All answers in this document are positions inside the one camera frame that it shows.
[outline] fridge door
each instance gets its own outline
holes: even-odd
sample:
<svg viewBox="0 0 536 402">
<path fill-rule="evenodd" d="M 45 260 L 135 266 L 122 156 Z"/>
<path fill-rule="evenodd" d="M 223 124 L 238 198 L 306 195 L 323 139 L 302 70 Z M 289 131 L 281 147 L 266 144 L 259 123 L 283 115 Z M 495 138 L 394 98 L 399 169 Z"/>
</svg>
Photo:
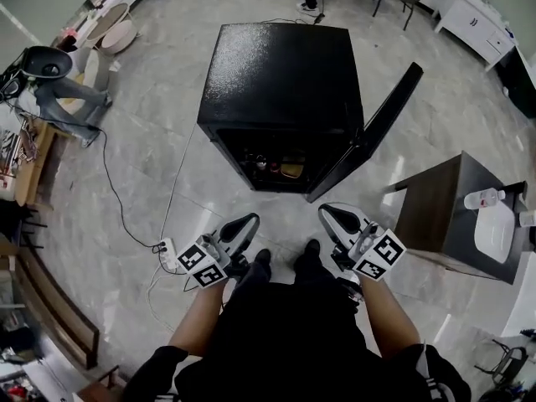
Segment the fridge door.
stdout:
<svg viewBox="0 0 536 402">
<path fill-rule="evenodd" d="M 378 148 L 402 109 L 404 109 L 422 75 L 422 68 L 418 64 L 412 63 L 364 130 L 358 134 L 353 146 L 341 156 L 321 180 L 310 187 L 310 191 L 305 195 L 308 203 L 316 201 L 372 157 L 374 151 Z"/>
</svg>

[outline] black mini fridge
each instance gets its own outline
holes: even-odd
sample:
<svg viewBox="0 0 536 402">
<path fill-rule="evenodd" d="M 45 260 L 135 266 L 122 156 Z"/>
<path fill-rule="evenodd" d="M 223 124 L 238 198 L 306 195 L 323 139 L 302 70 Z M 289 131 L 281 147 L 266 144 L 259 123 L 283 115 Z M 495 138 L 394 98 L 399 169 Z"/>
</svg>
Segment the black mini fridge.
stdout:
<svg viewBox="0 0 536 402">
<path fill-rule="evenodd" d="M 224 25 L 198 124 L 250 188 L 311 203 L 372 156 L 422 74 L 413 63 L 365 126 L 346 29 Z"/>
</svg>

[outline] bottle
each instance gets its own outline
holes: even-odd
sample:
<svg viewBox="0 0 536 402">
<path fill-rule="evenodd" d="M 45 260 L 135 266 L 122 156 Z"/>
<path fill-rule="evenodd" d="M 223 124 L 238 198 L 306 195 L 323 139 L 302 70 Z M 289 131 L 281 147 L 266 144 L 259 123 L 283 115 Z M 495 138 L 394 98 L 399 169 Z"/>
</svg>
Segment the bottle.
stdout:
<svg viewBox="0 0 536 402">
<path fill-rule="evenodd" d="M 519 224 L 525 226 L 536 226 L 536 210 L 523 211 L 519 214 Z"/>
<path fill-rule="evenodd" d="M 463 199 L 466 209 L 475 210 L 484 207 L 497 205 L 499 201 L 506 198 L 504 191 L 497 191 L 495 188 L 484 189 L 483 191 L 471 192 Z"/>
</svg>

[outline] marble floor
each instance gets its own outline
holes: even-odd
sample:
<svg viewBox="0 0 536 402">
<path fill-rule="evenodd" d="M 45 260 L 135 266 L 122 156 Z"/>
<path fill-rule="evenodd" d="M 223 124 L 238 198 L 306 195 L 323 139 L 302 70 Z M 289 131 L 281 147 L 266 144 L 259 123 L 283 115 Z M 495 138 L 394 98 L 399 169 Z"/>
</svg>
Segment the marble floor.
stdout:
<svg viewBox="0 0 536 402">
<path fill-rule="evenodd" d="M 393 227 L 402 198 L 382 197 L 382 187 L 461 150 L 504 183 L 536 184 L 534 126 L 467 47 L 448 33 L 434 34 L 434 21 L 420 10 L 403 31 L 405 14 L 391 0 L 384 0 L 376 18 L 372 0 L 325 0 L 322 25 L 350 32 L 367 118 L 411 62 L 424 76 L 372 159 L 315 204 L 294 194 L 250 191 L 196 127 L 199 98 L 220 25 L 295 19 L 296 1 L 143 0 L 133 10 L 142 36 L 118 56 L 115 102 L 102 127 L 126 224 L 139 239 L 154 244 L 163 232 L 180 247 L 223 217 L 255 211 L 260 230 L 246 254 L 251 259 L 268 247 L 275 258 L 274 280 L 290 282 L 286 263 L 310 237 L 322 242 L 322 260 L 334 270 L 332 244 L 317 219 L 322 202 L 356 204 Z M 101 331 L 100 363 L 120 364 L 132 374 L 170 332 L 147 305 L 157 258 L 121 227 L 103 167 L 103 144 L 104 138 L 86 150 L 77 142 L 66 145 L 51 191 L 54 212 L 43 216 L 49 228 L 40 238 L 46 265 Z M 534 189 L 528 205 L 536 207 Z M 173 327 L 195 291 L 183 293 L 182 277 L 161 271 L 159 277 L 152 307 Z M 455 364 L 478 396 L 491 381 L 472 365 L 489 360 L 491 367 L 498 353 L 490 349 L 488 335 L 459 318 L 472 296 L 472 278 L 407 255 L 389 284 L 422 337 Z M 358 323 L 370 341 L 364 309 Z"/>
</svg>

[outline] wooden table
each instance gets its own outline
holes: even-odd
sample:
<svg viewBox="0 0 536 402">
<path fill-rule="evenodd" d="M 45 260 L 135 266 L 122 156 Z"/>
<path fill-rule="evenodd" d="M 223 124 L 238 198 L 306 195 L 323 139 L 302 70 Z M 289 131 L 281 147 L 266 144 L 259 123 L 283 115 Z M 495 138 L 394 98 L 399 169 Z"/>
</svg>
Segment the wooden table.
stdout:
<svg viewBox="0 0 536 402">
<path fill-rule="evenodd" d="M 39 119 L 34 122 L 34 125 L 38 133 L 35 146 L 38 148 L 39 154 L 34 161 L 21 163 L 15 179 L 15 200 L 21 207 L 27 204 L 50 209 L 49 205 L 36 202 L 39 179 L 49 155 L 54 135 L 63 137 L 71 137 L 71 135 Z"/>
<path fill-rule="evenodd" d="M 513 284 L 521 252 L 528 249 L 528 231 L 516 228 L 504 263 L 483 254 L 474 240 L 478 210 L 467 210 L 468 193 L 487 188 L 506 189 L 503 202 L 514 212 L 526 210 L 517 194 L 508 190 L 466 152 L 402 180 L 387 190 L 406 190 L 394 233 L 415 255 L 447 268 L 476 276 L 493 276 Z"/>
<path fill-rule="evenodd" d="M 16 255 L 18 247 L 9 241 L 4 234 L 0 234 L 0 257 Z"/>
</svg>

